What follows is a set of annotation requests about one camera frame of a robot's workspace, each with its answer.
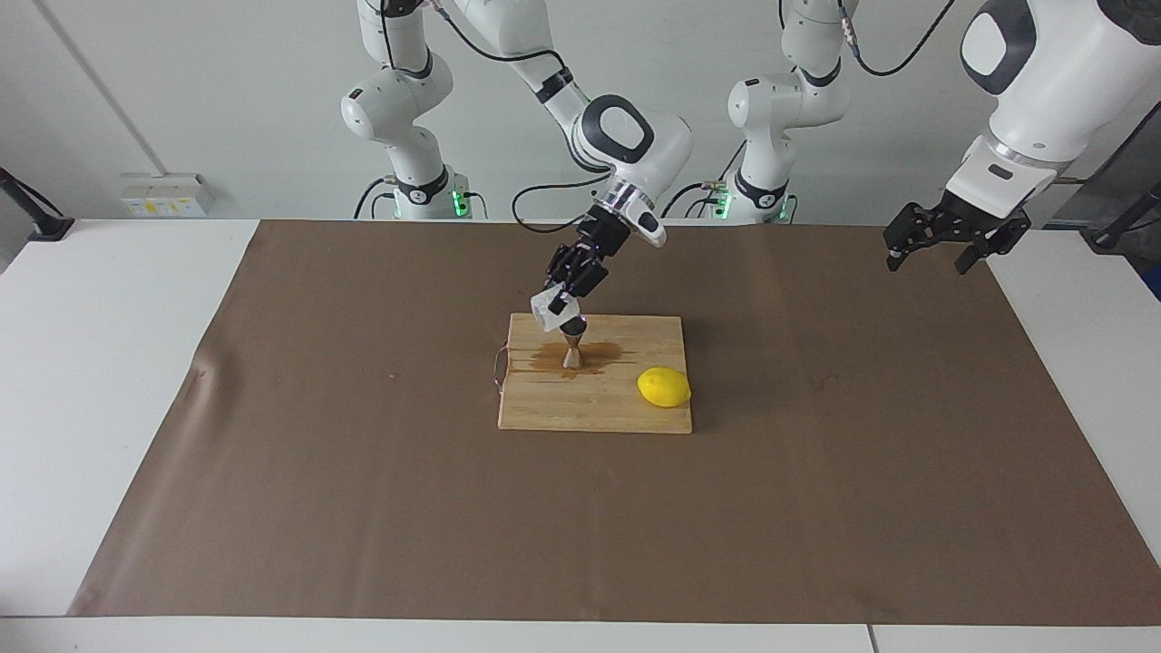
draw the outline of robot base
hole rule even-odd
[[[468,178],[450,171],[452,181],[426,204],[416,204],[406,194],[395,192],[396,220],[473,220]]]

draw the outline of yellow lemon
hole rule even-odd
[[[654,406],[675,408],[690,401],[690,380],[671,367],[650,367],[637,376],[641,396]]]

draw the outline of electrical outlet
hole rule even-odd
[[[207,217],[214,206],[214,195],[197,174],[121,177],[129,184],[121,202],[135,217]]]

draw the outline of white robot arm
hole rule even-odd
[[[454,27],[439,2],[433,5]],[[604,259],[634,231],[656,247],[665,244],[665,228],[655,213],[657,200],[690,158],[690,125],[673,114],[641,112],[619,95],[590,100],[553,50],[545,0],[456,0],[456,5],[551,114],[577,163],[611,172],[608,188],[594,198],[577,228],[577,242],[561,245],[554,256],[546,287],[557,290],[548,310],[536,313],[546,330],[570,323],[567,331],[583,331],[583,321],[568,316],[577,313],[576,297],[586,296],[607,277]]]
[[[360,138],[387,146],[401,218],[470,217],[467,178],[444,164],[435,136],[414,125],[452,92],[452,71],[427,49],[423,0],[355,1],[363,46],[384,67],[342,98],[344,121]]]
[[[971,243],[956,261],[960,274],[1011,251],[1031,225],[1015,213],[1161,69],[1161,1],[988,0],[961,58],[998,107],[943,200],[907,204],[884,232],[892,271],[940,242]]]
[[[844,5],[853,14],[859,3]],[[839,77],[838,3],[793,0],[788,9],[783,53],[794,72],[738,81],[729,95],[730,120],[745,135],[742,166],[727,187],[726,217],[735,222],[769,222],[781,210],[796,153],[786,130],[836,122],[851,105],[850,87]]]

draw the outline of brown liquid stain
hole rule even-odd
[[[615,365],[626,352],[616,343],[580,343],[580,369],[564,369],[565,343],[546,343],[532,354],[532,372],[560,372],[562,379],[576,379],[580,374],[604,374],[605,367]]]

